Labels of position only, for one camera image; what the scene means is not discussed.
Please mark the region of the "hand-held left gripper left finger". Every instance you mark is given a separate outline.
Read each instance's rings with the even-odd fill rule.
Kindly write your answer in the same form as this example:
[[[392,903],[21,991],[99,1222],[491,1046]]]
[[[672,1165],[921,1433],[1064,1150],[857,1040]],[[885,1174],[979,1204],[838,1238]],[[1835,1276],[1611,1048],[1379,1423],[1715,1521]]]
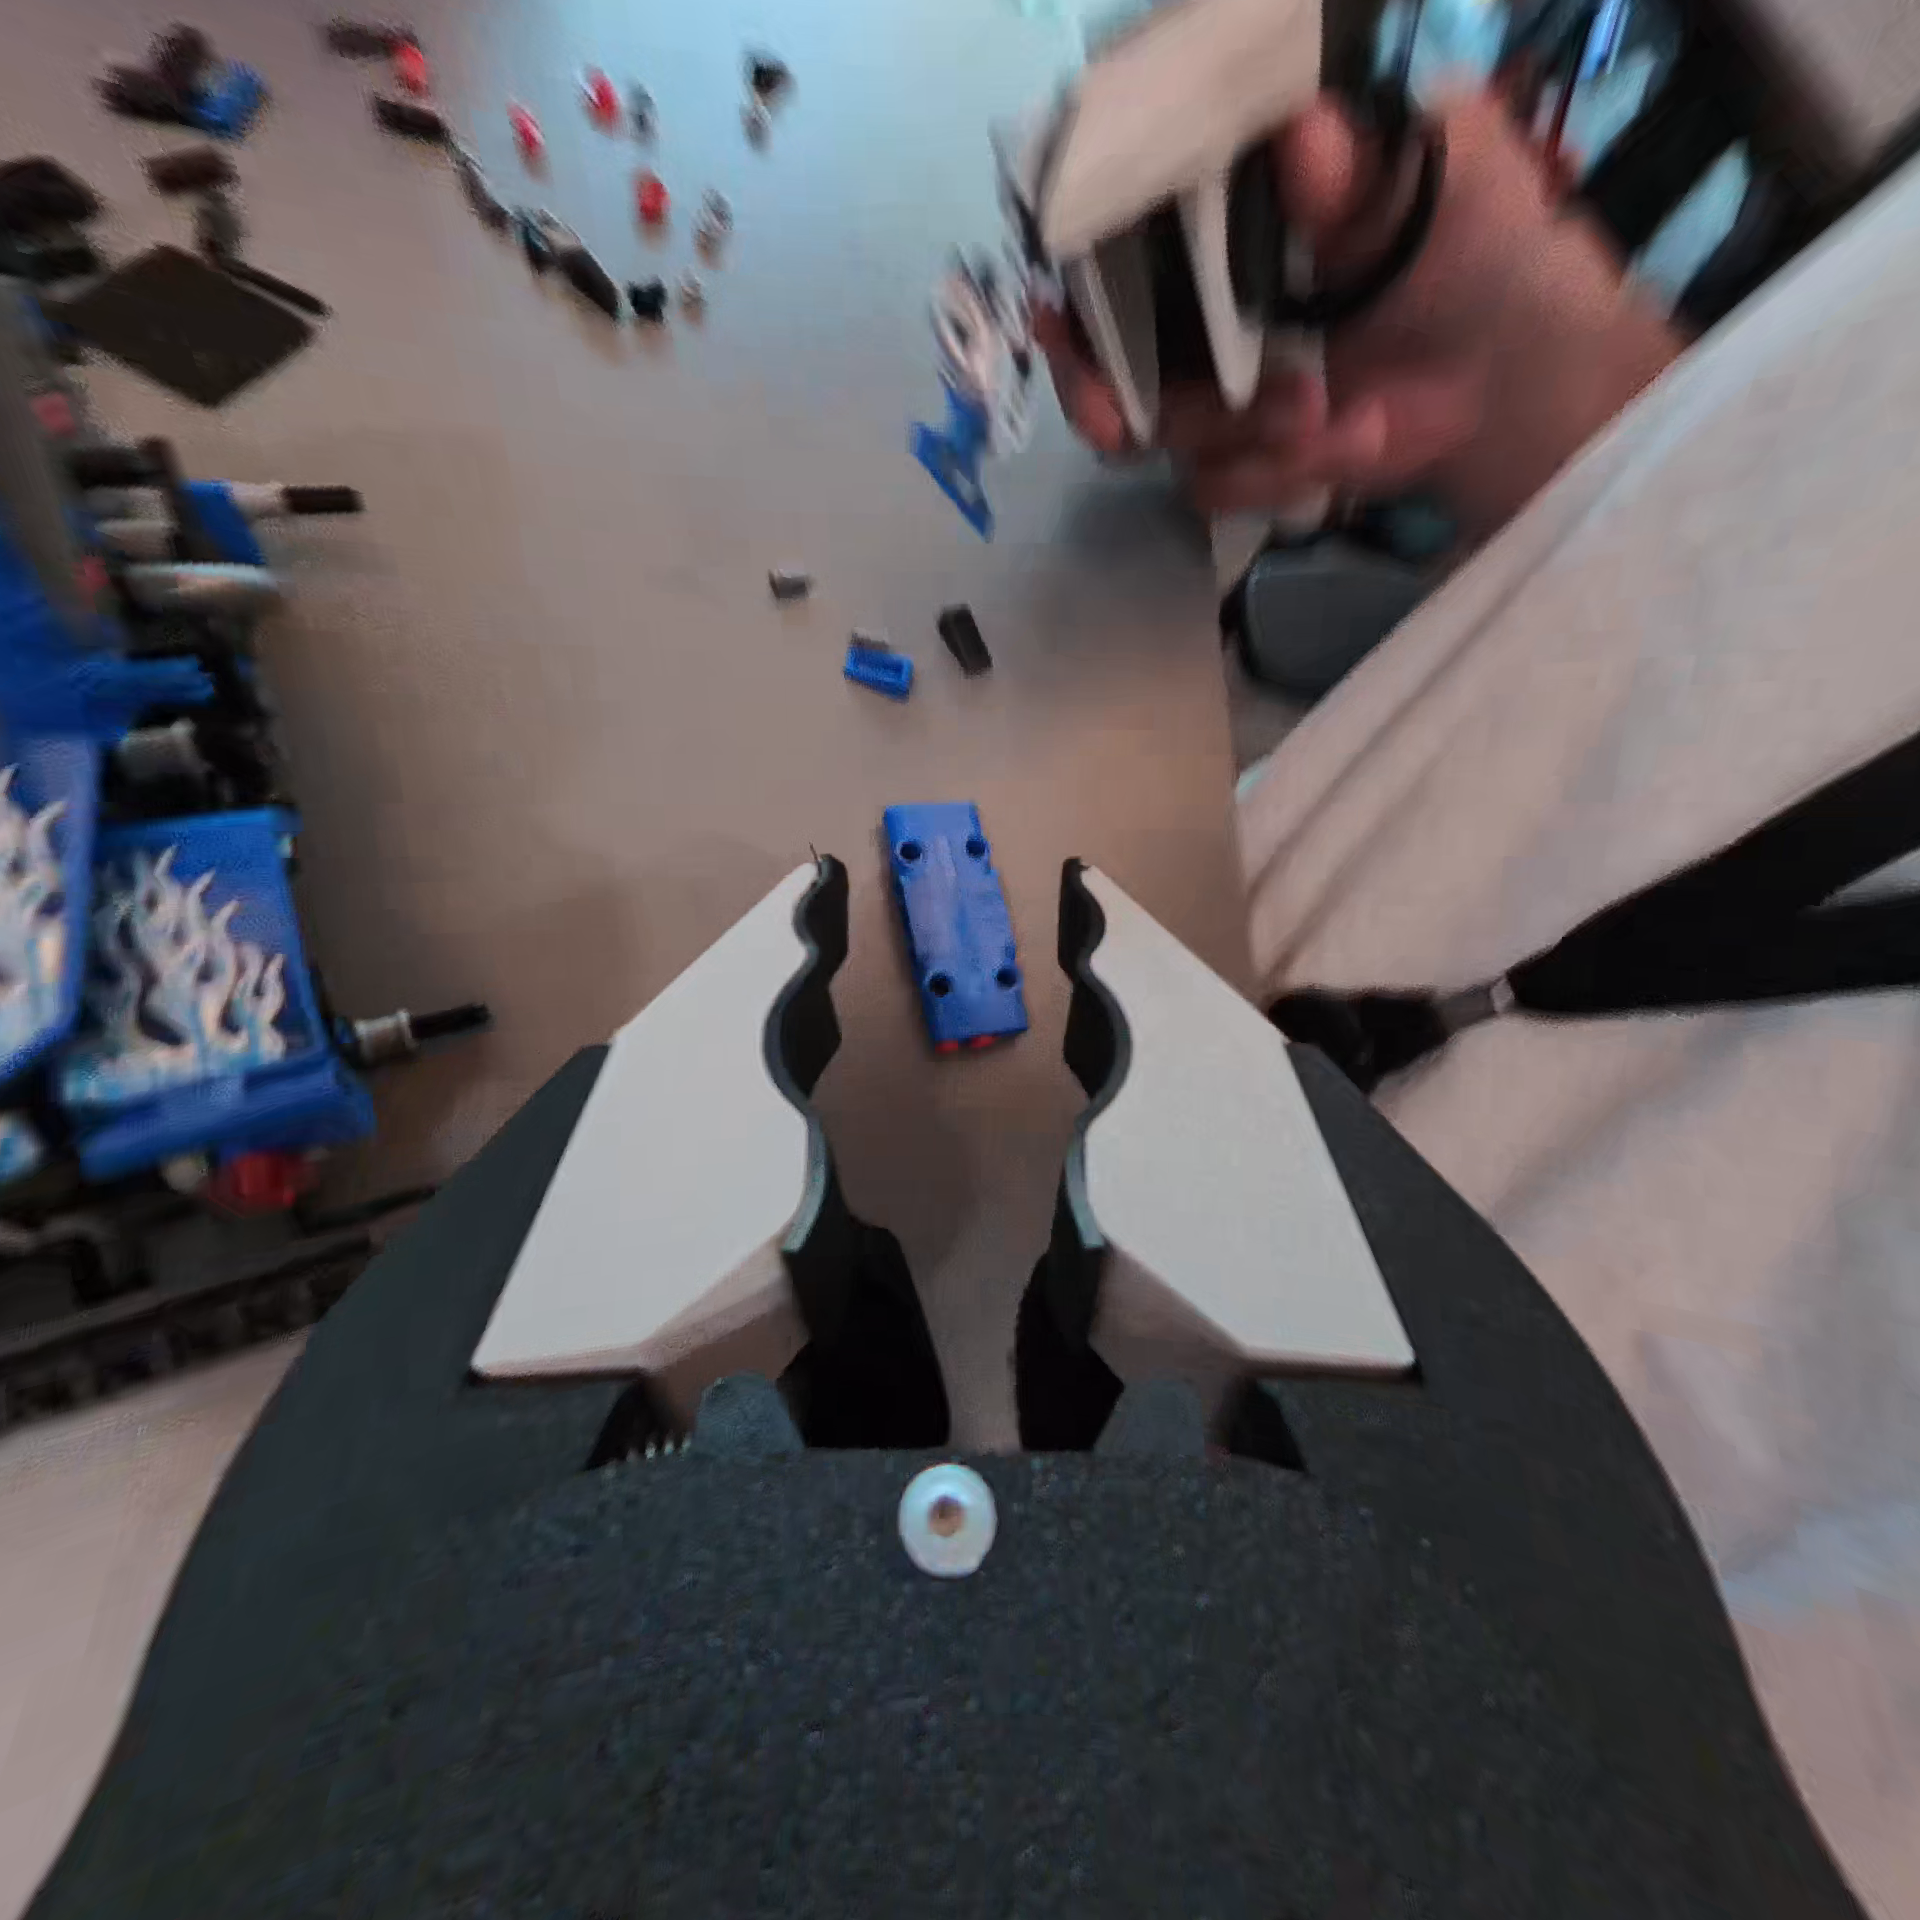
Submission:
[[[841,1044],[848,868],[784,875],[606,1046],[491,1317],[487,1382],[782,1387],[807,1441],[944,1441],[947,1397],[894,1235],[851,1211],[814,1094]]]

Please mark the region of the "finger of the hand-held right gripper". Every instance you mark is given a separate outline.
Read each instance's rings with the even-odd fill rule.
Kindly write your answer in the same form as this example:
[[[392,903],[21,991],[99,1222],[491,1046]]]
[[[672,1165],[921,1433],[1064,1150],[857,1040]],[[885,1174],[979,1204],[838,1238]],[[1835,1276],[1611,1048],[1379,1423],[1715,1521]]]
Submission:
[[[1319,3],[1181,3],[1103,38],[1031,119],[1031,253],[1077,257],[1222,179],[1313,95]]]
[[[1233,192],[1181,192],[1071,262],[1069,302],[1126,437],[1152,443],[1173,389],[1233,411],[1262,383],[1270,209]]]

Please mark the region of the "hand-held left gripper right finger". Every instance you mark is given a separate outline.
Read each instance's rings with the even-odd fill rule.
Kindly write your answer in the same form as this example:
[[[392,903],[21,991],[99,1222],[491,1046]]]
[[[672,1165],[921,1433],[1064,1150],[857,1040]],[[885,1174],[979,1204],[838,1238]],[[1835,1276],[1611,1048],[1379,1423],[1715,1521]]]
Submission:
[[[1111,875],[1062,864],[1062,1062],[1080,1097],[1017,1309],[1017,1433],[1094,1441],[1170,1380],[1210,1441],[1272,1380],[1418,1363],[1288,1044]]]

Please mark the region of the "blue lego panel piece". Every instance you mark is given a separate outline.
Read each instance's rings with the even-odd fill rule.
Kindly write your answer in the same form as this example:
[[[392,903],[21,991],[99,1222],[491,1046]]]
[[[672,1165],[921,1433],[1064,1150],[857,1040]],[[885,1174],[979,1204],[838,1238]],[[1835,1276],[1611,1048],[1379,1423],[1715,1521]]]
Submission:
[[[1024,967],[976,805],[890,805],[879,832],[933,1052],[941,1056],[934,1044],[947,1036],[1021,1036]]]

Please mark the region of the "pile of small lego pieces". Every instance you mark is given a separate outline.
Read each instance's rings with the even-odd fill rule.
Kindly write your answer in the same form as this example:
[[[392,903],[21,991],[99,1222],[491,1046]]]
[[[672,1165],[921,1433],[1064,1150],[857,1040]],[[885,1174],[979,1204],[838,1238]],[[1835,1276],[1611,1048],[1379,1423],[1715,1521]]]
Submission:
[[[610,323],[664,324],[679,303],[704,311],[706,289],[696,271],[669,283],[663,277],[614,281],[577,230],[546,208],[507,204],[466,144],[435,93],[431,62],[418,33],[397,21],[333,16],[322,24],[323,46],[341,60],[378,64],[386,88],[374,88],[374,124],[400,139],[431,149],[447,159],[473,216],[491,232],[507,232],[534,275],[558,275],[592,311]],[[794,86],[787,62],[758,48],[739,62],[739,127],[760,147],[776,108]],[[169,149],[143,159],[153,192],[194,201],[198,264],[275,308],[304,320],[327,320],[328,305],[285,278],[258,269],[245,253],[245,224],[232,201],[232,169],[223,147],[237,144],[263,113],[270,91],[256,68],[215,53],[209,38],[184,22],[160,31],[136,62],[106,62],[93,77],[102,108],[130,120],[200,135],[213,147]],[[621,91],[601,67],[579,77],[582,109],[592,127],[626,133],[646,144],[658,133],[655,97],[646,86]],[[510,102],[507,120],[519,163],[533,174],[544,166],[544,127],[529,108]],[[674,219],[674,198],[655,166],[641,165],[633,182],[633,213],[641,235],[661,237]],[[706,188],[690,215],[698,257],[725,253],[734,230],[731,201]]]

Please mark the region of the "blue black lego truck model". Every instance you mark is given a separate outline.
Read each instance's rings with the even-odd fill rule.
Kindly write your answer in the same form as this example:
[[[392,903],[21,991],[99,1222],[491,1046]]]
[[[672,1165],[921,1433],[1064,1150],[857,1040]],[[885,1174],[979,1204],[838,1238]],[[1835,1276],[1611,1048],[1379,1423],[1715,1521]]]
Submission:
[[[373,1133],[368,1073],[488,1008],[333,1009],[256,659],[261,529],[362,507],[110,439],[3,278],[3,1430],[310,1325],[429,1195],[310,1193]]]

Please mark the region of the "person's right hand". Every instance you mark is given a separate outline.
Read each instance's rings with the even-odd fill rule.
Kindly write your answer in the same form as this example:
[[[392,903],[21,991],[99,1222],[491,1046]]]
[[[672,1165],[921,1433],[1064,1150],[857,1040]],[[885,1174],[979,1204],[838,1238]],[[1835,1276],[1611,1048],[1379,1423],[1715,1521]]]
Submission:
[[[1101,456],[1167,455],[1203,517],[1282,517],[1310,496],[1425,492],[1466,541],[1509,524],[1691,345],[1499,88],[1432,105],[1443,175],[1418,257],[1321,372],[1270,369],[1241,408],[1165,389],[1138,441],[1061,311],[1034,311],[1067,425]]]

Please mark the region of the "black square flat panel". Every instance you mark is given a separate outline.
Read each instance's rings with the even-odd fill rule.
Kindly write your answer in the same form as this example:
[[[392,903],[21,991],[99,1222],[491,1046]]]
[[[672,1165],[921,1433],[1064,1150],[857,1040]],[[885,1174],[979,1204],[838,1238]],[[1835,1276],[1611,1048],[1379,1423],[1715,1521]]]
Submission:
[[[151,247],[40,311],[80,345],[209,411],[314,335],[291,305],[177,247]]]

